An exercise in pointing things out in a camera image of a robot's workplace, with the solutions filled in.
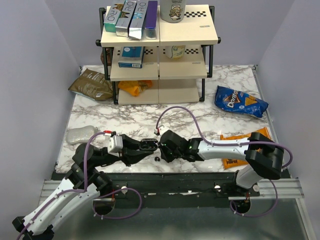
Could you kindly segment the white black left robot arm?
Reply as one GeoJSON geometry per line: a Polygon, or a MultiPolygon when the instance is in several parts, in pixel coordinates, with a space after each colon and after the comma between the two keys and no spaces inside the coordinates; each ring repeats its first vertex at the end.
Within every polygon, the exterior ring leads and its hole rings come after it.
{"type": "Polygon", "coordinates": [[[34,211],[16,217],[12,224],[18,239],[51,240],[56,230],[86,203],[116,193],[112,180],[97,167],[110,166],[118,161],[127,166],[138,163],[158,148],[158,141],[141,141],[114,131],[97,132],[79,145],[72,157],[74,163],[57,188],[34,211]],[[99,135],[109,137],[106,147],[97,148],[91,142],[99,135]]]}

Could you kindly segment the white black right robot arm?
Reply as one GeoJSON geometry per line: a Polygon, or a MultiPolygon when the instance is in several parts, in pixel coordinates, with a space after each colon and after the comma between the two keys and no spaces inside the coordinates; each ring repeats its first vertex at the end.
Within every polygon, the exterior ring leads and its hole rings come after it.
{"type": "Polygon", "coordinates": [[[168,163],[175,159],[246,161],[248,165],[239,170],[230,183],[230,191],[236,196],[243,195],[262,179],[279,180],[283,169],[284,147],[258,132],[241,139],[208,141],[204,138],[187,140],[168,130],[161,136],[158,147],[161,158],[168,163]]]}

